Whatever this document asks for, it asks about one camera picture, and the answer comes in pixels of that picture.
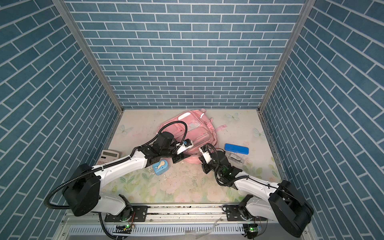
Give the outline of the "pink student backpack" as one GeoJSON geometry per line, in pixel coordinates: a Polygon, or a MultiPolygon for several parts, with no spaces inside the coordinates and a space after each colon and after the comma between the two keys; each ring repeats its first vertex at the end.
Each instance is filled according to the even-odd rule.
{"type": "Polygon", "coordinates": [[[186,111],[164,122],[160,125],[160,127],[162,128],[166,124],[169,124],[174,121],[183,121],[187,124],[188,132],[186,138],[191,140],[194,146],[184,151],[185,154],[190,155],[190,157],[184,159],[184,161],[196,165],[199,165],[201,163],[201,161],[199,160],[199,148],[207,143],[210,143],[217,147],[217,132],[227,127],[226,125],[222,125],[218,128],[215,128],[213,125],[213,119],[207,117],[205,109],[186,111]]]}

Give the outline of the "white pink calculator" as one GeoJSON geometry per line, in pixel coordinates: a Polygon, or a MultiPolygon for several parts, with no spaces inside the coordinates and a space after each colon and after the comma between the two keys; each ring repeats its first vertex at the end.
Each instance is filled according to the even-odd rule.
{"type": "Polygon", "coordinates": [[[96,162],[96,165],[103,165],[110,163],[120,158],[120,153],[111,150],[102,150],[101,155],[96,162]]]}

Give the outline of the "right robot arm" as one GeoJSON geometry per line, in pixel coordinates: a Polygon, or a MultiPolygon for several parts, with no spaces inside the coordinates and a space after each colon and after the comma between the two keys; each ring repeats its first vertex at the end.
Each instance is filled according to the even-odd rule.
{"type": "Polygon", "coordinates": [[[289,181],[281,183],[252,177],[231,165],[225,152],[212,144],[200,148],[204,173],[213,172],[219,186],[234,188],[247,195],[238,205],[240,215],[249,220],[263,217],[277,221],[290,235],[299,238],[314,214],[313,207],[289,181]]]}

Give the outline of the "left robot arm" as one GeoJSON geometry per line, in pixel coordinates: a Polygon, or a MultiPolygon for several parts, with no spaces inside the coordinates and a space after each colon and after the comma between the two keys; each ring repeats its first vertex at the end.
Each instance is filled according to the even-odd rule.
{"type": "Polygon", "coordinates": [[[184,126],[180,141],[162,127],[153,139],[135,147],[126,157],[92,167],[88,164],[80,165],[68,181],[48,193],[44,205],[54,210],[71,210],[76,217],[90,212],[114,216],[130,212],[132,206],[125,196],[116,197],[102,193],[102,188],[120,177],[148,168],[163,159],[171,158],[177,163],[187,158],[188,155],[184,152],[190,149],[193,143],[186,138],[188,125],[183,121],[179,121],[179,124],[184,126]]]}

